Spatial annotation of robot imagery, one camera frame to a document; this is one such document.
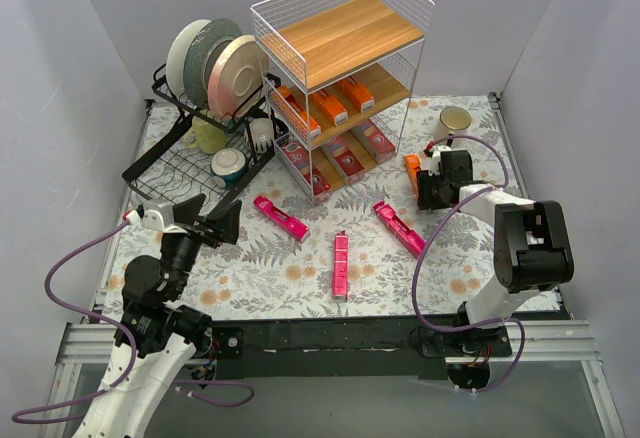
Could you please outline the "orange toothpaste box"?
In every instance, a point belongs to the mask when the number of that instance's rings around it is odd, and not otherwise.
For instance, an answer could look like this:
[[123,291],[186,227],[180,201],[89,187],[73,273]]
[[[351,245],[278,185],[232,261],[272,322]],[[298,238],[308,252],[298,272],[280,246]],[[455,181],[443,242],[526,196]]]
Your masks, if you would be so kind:
[[348,112],[342,103],[325,89],[312,94],[316,106],[333,126],[341,125],[348,120]]
[[408,154],[403,157],[405,169],[409,177],[414,195],[419,197],[418,173],[422,170],[422,161],[418,154]]
[[321,134],[319,123],[298,103],[287,86],[279,86],[271,96],[280,113],[305,140],[313,140]]
[[352,76],[341,79],[338,84],[359,113],[367,112],[375,106],[375,97],[369,89]]

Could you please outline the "magenta toothpaste box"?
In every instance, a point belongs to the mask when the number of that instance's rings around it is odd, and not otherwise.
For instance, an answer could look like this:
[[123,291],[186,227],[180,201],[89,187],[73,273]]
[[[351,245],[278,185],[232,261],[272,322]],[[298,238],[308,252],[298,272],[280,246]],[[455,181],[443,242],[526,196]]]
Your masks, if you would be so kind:
[[398,242],[414,258],[418,258],[424,250],[425,240],[399,217],[393,207],[384,201],[375,204],[373,211]]
[[263,195],[258,195],[254,201],[256,209],[270,222],[275,224],[288,235],[303,243],[309,236],[310,228],[296,217],[277,208],[274,203]]
[[348,299],[348,253],[349,238],[342,230],[334,239],[334,267],[332,295],[334,300],[346,302]]

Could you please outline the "red 3D toothpaste box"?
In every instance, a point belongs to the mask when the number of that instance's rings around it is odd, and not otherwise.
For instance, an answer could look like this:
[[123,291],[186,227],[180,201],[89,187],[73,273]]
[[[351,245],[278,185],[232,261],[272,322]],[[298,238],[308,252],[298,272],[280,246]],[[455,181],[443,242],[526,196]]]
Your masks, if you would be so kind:
[[364,175],[362,163],[341,135],[323,143],[321,149],[346,184],[351,185]]
[[310,152],[297,140],[289,140],[278,145],[278,153],[284,165],[295,179],[307,198],[318,204],[331,195],[331,186],[317,168]]
[[355,125],[351,133],[378,164],[396,153],[394,144],[371,119]]

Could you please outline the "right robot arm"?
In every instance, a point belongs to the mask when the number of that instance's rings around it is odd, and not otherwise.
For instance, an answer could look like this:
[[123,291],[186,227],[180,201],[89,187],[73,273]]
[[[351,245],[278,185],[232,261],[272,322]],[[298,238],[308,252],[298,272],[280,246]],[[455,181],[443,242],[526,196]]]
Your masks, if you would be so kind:
[[426,166],[416,174],[418,206],[469,215],[493,230],[490,280],[459,308],[450,325],[423,323],[414,331],[426,357],[487,357],[511,350],[506,323],[528,300],[569,282],[574,260],[564,213],[556,201],[532,201],[474,177],[468,151],[429,145]]

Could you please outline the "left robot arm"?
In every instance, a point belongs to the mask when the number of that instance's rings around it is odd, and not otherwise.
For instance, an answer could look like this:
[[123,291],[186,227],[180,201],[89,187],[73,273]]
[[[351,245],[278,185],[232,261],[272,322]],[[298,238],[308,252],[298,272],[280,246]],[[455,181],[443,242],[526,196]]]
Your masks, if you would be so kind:
[[191,358],[238,358],[244,333],[217,325],[186,305],[175,307],[202,246],[236,244],[242,203],[235,200],[202,215],[205,196],[179,204],[152,200],[125,216],[131,225],[161,233],[159,257],[141,255],[125,269],[123,315],[110,359],[75,434],[141,437],[181,368]]

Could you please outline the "floral patterned table mat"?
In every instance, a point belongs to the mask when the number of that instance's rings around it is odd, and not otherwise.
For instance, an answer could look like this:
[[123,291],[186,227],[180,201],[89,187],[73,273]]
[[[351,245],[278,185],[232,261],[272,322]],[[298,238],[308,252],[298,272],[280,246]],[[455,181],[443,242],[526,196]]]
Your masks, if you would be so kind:
[[[303,243],[263,216],[263,195],[310,228]],[[217,319],[409,315],[454,312],[491,278],[493,232],[467,215],[439,228],[420,210],[401,157],[394,157],[322,203],[312,204],[286,167],[272,159],[241,196],[235,245],[200,251],[185,304]],[[381,201],[424,240],[414,258],[373,211]],[[335,235],[349,238],[348,299],[333,299]]]

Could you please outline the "white and teal bowl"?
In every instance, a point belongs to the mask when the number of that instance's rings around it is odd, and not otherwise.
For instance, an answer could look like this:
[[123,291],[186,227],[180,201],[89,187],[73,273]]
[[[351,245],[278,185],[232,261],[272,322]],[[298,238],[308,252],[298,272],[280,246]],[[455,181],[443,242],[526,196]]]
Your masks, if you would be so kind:
[[214,182],[230,189],[242,178],[248,167],[245,154],[236,148],[224,148],[211,159],[211,175]]

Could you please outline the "pale yellow mug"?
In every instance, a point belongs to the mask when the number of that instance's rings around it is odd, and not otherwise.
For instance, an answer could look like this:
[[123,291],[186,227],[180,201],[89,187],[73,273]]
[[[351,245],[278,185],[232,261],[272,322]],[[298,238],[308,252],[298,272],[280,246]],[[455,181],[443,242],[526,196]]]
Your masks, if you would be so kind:
[[205,154],[213,155],[226,147],[227,136],[220,128],[194,116],[184,141],[189,149],[198,148]]

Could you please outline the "white upside-down cup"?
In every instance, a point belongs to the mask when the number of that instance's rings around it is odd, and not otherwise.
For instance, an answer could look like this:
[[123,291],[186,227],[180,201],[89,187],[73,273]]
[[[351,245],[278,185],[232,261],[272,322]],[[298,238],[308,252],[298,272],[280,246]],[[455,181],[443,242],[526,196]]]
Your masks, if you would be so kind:
[[274,129],[269,118],[256,118],[249,125],[254,150],[264,154],[274,142]]

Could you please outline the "cream white plate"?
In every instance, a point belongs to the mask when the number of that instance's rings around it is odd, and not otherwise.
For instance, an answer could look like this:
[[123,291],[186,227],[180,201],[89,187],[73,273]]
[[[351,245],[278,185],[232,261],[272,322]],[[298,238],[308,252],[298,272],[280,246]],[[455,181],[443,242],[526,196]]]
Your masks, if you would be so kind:
[[181,97],[185,92],[183,71],[187,52],[196,35],[210,21],[199,19],[185,26],[174,39],[166,61],[166,80],[168,88],[176,97]]

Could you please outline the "pink and cream plate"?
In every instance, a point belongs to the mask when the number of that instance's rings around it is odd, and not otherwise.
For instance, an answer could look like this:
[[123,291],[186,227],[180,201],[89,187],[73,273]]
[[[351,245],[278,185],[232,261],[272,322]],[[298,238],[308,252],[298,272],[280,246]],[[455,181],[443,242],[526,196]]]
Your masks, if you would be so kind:
[[234,39],[221,53],[208,83],[210,111],[223,123],[242,117],[260,99],[263,73],[269,57],[253,35]]

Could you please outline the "grey green patterned plate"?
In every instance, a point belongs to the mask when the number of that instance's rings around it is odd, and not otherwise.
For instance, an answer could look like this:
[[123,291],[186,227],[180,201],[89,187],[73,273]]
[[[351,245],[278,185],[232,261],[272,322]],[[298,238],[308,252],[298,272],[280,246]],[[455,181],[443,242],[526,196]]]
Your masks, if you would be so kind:
[[208,107],[208,83],[213,66],[224,49],[241,34],[239,26],[226,18],[212,20],[196,33],[183,69],[185,93],[195,107]]

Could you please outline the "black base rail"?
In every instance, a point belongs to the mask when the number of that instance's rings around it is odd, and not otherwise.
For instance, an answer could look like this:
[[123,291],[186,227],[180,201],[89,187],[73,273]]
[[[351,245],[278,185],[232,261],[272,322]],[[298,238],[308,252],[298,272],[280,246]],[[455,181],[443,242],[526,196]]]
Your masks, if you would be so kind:
[[440,334],[411,316],[215,321],[222,380],[414,376],[445,380],[446,360],[512,353],[504,327]]

